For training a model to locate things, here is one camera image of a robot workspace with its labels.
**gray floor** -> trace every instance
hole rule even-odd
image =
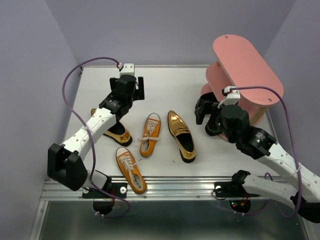
[[[139,201],[120,218],[95,216],[92,202],[50,202],[41,240],[303,240],[300,217],[283,218],[272,205],[255,216],[239,216],[214,206],[217,201]],[[252,211],[266,204],[252,202]],[[291,212],[281,205],[285,212]],[[121,212],[125,205],[115,211]]]

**metallic gold shoe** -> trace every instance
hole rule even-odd
[[[96,108],[92,108],[91,116],[95,114],[95,112]],[[130,132],[119,121],[110,127],[103,135],[112,138],[117,144],[124,147],[127,147],[132,143],[132,136]]]
[[[197,155],[194,140],[187,124],[176,114],[170,110],[168,112],[169,131],[176,140],[180,148],[180,155],[185,163],[192,163]]]

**screw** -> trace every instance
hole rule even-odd
[[[126,192],[127,192],[127,189],[124,186],[120,187],[121,194],[125,194]]]

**metal frame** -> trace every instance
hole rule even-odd
[[[136,65],[137,68],[206,68],[208,65]],[[114,67],[114,66],[90,66],[91,68]],[[274,124],[269,111],[266,112],[272,135],[278,140]],[[136,194],[128,185],[128,201],[216,201],[211,196],[215,188],[215,182],[230,181],[230,177],[145,177],[147,191],[144,194]],[[277,182],[284,182],[280,177],[274,177]],[[124,177],[112,177],[112,182],[127,182]],[[39,206],[33,223],[30,240],[38,240],[45,220],[49,201],[92,201],[83,199],[82,190],[72,191],[60,183],[52,180],[44,182]],[[314,224],[302,219],[307,237],[311,240],[317,239]]]

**black shoe sole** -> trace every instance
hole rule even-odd
[[[168,129],[169,129],[169,133],[171,134],[171,136],[174,138],[174,140],[175,141],[177,141],[176,140],[176,138],[175,138],[175,136],[171,133],[171,131],[170,131],[170,127],[169,127],[169,112],[168,112],[168,115],[167,115],[167,117],[166,117],[166,121],[167,121],[167,124],[168,124]],[[187,159],[187,158],[184,158],[184,156],[182,155],[182,152],[181,152],[181,150],[180,150],[180,147],[179,147],[179,152],[180,152],[180,156],[181,156],[181,158],[182,158],[182,161],[184,161],[186,164],[190,164],[190,163],[192,163],[195,159],[196,159],[196,157],[194,157],[194,158],[192,158],[192,159]]]

